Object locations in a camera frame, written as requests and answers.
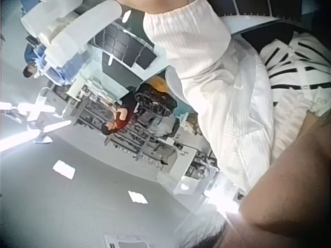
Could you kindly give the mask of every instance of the black and white striped fabric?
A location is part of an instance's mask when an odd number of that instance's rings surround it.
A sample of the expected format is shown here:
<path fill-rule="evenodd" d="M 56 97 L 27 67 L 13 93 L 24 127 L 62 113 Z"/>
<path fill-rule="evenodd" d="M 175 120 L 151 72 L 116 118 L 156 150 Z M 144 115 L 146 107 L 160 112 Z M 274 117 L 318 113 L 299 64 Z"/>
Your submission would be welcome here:
<path fill-rule="evenodd" d="M 289 44 L 275 40 L 260 53 L 275 110 L 274 159 L 297 137 L 306 112 L 331 108 L 331 52 L 314 36 L 294 32 Z"/>

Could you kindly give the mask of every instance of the black panel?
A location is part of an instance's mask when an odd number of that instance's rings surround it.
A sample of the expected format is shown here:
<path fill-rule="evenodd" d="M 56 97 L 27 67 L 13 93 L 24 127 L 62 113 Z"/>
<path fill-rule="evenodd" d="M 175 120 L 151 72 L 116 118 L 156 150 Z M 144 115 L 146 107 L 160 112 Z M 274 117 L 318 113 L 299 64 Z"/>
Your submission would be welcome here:
<path fill-rule="evenodd" d="M 115 39 L 106 35 L 104 43 L 113 48 L 115 46 Z"/>
<path fill-rule="evenodd" d="M 117 27 L 115 27 L 114 25 L 110 24 L 106 27 L 106 33 L 107 35 L 115 38 L 116 34 L 117 34 Z"/>
<path fill-rule="evenodd" d="M 102 53 L 102 63 L 106 63 L 108 65 L 108 61 L 110 59 L 109 54 L 107 53 Z"/>
<path fill-rule="evenodd" d="M 129 48 L 131 50 L 139 51 L 140 52 L 143 49 L 143 47 L 144 47 L 144 45 L 142 43 L 140 43 L 139 41 L 137 41 L 133 37 L 130 37 Z"/>
<path fill-rule="evenodd" d="M 129 67 L 132 67 L 134 62 L 136 62 L 139 52 L 139 50 L 128 49 L 128 51 L 124 55 L 123 63 L 125 63 Z"/>
<path fill-rule="evenodd" d="M 141 52 L 139 58 L 137 59 L 136 63 L 146 70 L 151 63 L 156 59 L 156 55 L 148 48 L 144 48 L 143 51 Z"/>
<path fill-rule="evenodd" d="M 104 49 L 105 51 L 109 52 L 110 54 L 113 54 L 114 53 L 114 49 L 111 46 L 104 45 L 102 47 L 102 49 Z"/>
<path fill-rule="evenodd" d="M 208 2 L 219 17 L 237 14 L 232 0 L 208 0 Z"/>
<path fill-rule="evenodd" d="M 118 50 L 115 50 L 115 49 L 113 51 L 113 55 L 116 58 L 118 58 L 119 60 L 123 60 L 123 58 L 124 58 L 124 53 L 121 53 L 121 52 L 119 52 Z"/>
<path fill-rule="evenodd" d="M 269 16 L 269 5 L 267 0 L 235 0 L 239 14 L 253 16 Z"/>
<path fill-rule="evenodd" d="M 138 87 L 143 81 L 132 71 L 121 65 L 116 59 L 113 59 L 112 64 L 108 66 L 110 56 L 107 53 L 102 53 L 102 72 L 113 80 L 117 81 L 124 87 Z"/>
<path fill-rule="evenodd" d="M 270 0 L 270 5 L 274 17 L 301 20 L 302 0 Z"/>
<path fill-rule="evenodd" d="M 115 45 L 114 45 L 114 49 L 118 50 L 120 53 L 125 54 L 127 47 L 125 45 L 123 45 L 122 43 L 120 43 L 118 40 L 115 41 Z"/>
<path fill-rule="evenodd" d="M 95 44 L 99 47 L 104 46 L 104 30 L 101 30 L 96 36 L 95 36 Z"/>
<path fill-rule="evenodd" d="M 118 40 L 120 43 L 127 45 L 130 40 L 130 36 L 128 34 L 125 34 L 122 30 L 117 31 L 116 40 Z"/>

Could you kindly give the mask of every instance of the white surface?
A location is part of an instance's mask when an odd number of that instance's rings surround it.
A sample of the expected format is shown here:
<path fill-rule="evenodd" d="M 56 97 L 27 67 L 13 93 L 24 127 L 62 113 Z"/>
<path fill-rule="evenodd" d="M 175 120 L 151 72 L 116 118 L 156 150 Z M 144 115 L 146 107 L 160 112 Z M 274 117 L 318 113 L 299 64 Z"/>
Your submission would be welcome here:
<path fill-rule="evenodd" d="M 71 167 L 70 165 L 66 164 L 65 162 L 59 160 L 53 166 L 53 170 L 60 173 L 62 176 L 73 179 L 74 172 L 76 171 L 75 168 Z"/>
<path fill-rule="evenodd" d="M 177 183 L 179 183 L 185 175 L 188 167 L 195 157 L 197 150 L 184 146 L 182 148 L 182 152 L 186 152 L 186 154 L 178 153 L 178 157 L 169 172 L 169 176 L 172 177 Z"/>
<path fill-rule="evenodd" d="M 146 14 L 144 28 L 168 51 L 218 166 L 249 191 L 269 168 L 274 137 L 272 92 L 261 58 L 244 40 L 231 39 L 203 0 L 167 15 Z"/>
<path fill-rule="evenodd" d="M 134 203 L 148 204 L 146 198 L 140 193 L 129 191 L 129 195 Z"/>
<path fill-rule="evenodd" d="M 76 53 L 82 51 L 89 40 L 121 14 L 122 8 L 116 1 L 107 0 L 98 4 L 76 18 L 52 40 L 45 50 L 45 60 L 53 68 L 63 67 Z"/>
<path fill-rule="evenodd" d="M 151 242 L 144 236 L 109 235 L 104 236 L 107 248 L 152 248 Z"/>
<path fill-rule="evenodd" d="M 43 0 L 31 9 L 21 21 L 25 29 L 37 38 L 56 18 L 65 17 L 83 3 L 83 0 Z"/>

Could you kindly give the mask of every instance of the shirt sleeve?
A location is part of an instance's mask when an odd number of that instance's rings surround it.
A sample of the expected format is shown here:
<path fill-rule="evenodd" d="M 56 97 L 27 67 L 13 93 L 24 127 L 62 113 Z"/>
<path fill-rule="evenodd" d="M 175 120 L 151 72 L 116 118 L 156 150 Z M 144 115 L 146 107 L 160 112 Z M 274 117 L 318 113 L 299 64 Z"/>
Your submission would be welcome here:
<path fill-rule="evenodd" d="M 226 64 L 237 66 L 234 56 L 229 56 L 230 32 L 207 0 L 163 14 L 146 14 L 144 29 L 155 45 L 165 48 L 184 96 L 198 112 L 200 128 L 217 153 L 236 74 Z"/>

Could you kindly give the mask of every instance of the white shirt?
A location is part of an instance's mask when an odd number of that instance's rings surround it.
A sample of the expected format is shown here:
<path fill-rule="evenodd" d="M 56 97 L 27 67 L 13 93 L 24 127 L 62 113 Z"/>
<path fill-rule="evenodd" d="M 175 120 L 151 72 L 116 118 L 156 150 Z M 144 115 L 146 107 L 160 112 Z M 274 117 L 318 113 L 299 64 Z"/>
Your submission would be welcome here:
<path fill-rule="evenodd" d="M 274 139 L 272 93 L 259 55 L 244 40 L 231 39 L 206 0 L 147 14 L 144 28 L 167 51 L 218 166 L 249 191 L 269 168 Z"/>

